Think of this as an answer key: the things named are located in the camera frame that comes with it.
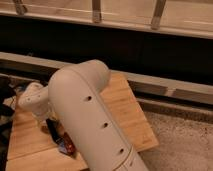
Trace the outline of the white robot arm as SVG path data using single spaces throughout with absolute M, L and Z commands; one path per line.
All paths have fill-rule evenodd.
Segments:
M 40 121 L 55 112 L 91 171 L 149 171 L 100 96 L 109 79 L 100 60 L 67 65 L 46 86 L 30 83 L 18 104 Z

